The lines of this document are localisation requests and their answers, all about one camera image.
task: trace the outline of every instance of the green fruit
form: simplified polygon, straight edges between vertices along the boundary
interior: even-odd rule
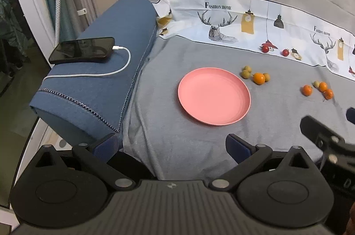
[[[250,66],[245,66],[243,70],[247,70],[249,73],[251,73],[251,67]]]
[[[268,73],[264,73],[263,75],[265,77],[265,82],[269,82],[270,81],[270,75]]]
[[[241,76],[244,78],[244,79],[248,79],[250,77],[250,72],[248,72],[248,70],[243,70],[243,72],[241,73]]]
[[[313,82],[313,86],[316,88],[316,89],[318,89],[319,88],[319,82],[318,81],[314,81]]]

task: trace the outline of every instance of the smartphone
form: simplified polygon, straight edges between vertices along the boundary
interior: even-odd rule
[[[49,56],[49,63],[102,62],[109,58],[115,39],[90,38],[60,42]]]

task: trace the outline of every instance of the small orange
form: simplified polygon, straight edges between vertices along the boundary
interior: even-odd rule
[[[323,95],[324,95],[324,98],[326,98],[327,100],[330,100],[334,97],[334,93],[333,93],[332,89],[325,90],[323,92]]]
[[[324,92],[325,90],[328,89],[327,83],[326,82],[320,82],[318,89],[319,89],[319,91]]]
[[[305,96],[309,96],[310,94],[312,94],[313,89],[311,86],[309,85],[304,85],[302,88],[302,94]]]
[[[255,73],[253,75],[253,80],[258,85],[263,85],[265,83],[265,76],[264,76],[264,74],[261,74],[261,73]]]

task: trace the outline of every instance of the charging cable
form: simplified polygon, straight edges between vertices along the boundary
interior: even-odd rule
[[[127,53],[128,53],[128,61],[126,63],[126,65],[124,65],[121,69],[117,70],[117,71],[114,71],[114,72],[110,72],[110,73],[105,73],[105,74],[71,74],[71,75],[50,75],[50,76],[47,76],[43,79],[46,80],[48,78],[66,78],[66,77],[103,77],[103,76],[110,76],[110,75],[113,75],[113,74],[117,74],[123,70],[126,69],[126,67],[128,66],[128,64],[130,63],[131,61],[131,52],[125,48],[125,47],[121,47],[121,46],[113,46],[112,48],[113,50],[126,50]]]

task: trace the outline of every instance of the plate rim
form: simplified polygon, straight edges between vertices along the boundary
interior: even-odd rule
[[[203,70],[203,69],[217,69],[217,70],[221,70],[221,71],[223,71],[223,72],[230,73],[230,74],[232,74],[235,78],[237,78],[240,82],[243,83],[243,85],[245,86],[246,90],[248,91],[248,95],[249,95],[249,106],[248,106],[248,109],[246,110],[246,112],[244,113],[244,115],[243,115],[242,117],[240,117],[238,120],[235,120],[235,121],[230,122],[230,123],[225,123],[225,124],[212,124],[212,123],[208,123],[208,122],[204,122],[204,121],[202,121],[202,120],[199,120],[199,119],[196,118],[195,116],[191,115],[191,114],[189,113],[189,111],[186,110],[185,106],[182,104],[181,99],[180,99],[180,86],[181,86],[181,83],[182,83],[182,81],[185,79],[185,77],[186,77],[187,75],[189,75],[190,73],[195,72],[195,71],[198,71],[198,70]],[[226,125],[230,125],[230,124],[236,123],[236,122],[240,121],[241,119],[243,119],[243,118],[246,116],[246,114],[249,112],[250,106],[251,106],[251,94],[250,94],[250,91],[249,91],[248,87],[247,87],[246,84],[242,81],[242,79],[240,79],[237,75],[233,74],[232,72],[229,72],[229,71],[227,71],[227,70],[224,70],[224,69],[222,69],[222,68],[217,68],[217,67],[202,67],[202,68],[197,68],[197,69],[194,69],[194,70],[188,72],[187,74],[185,74],[184,77],[182,77],[182,79],[180,80],[179,86],[177,87],[177,96],[178,96],[178,98],[179,98],[179,102],[180,102],[181,106],[182,106],[183,109],[187,112],[187,114],[189,114],[191,117],[193,117],[193,118],[196,119],[197,121],[202,122],[202,123],[207,124],[207,125],[211,125],[211,126],[226,126]]]

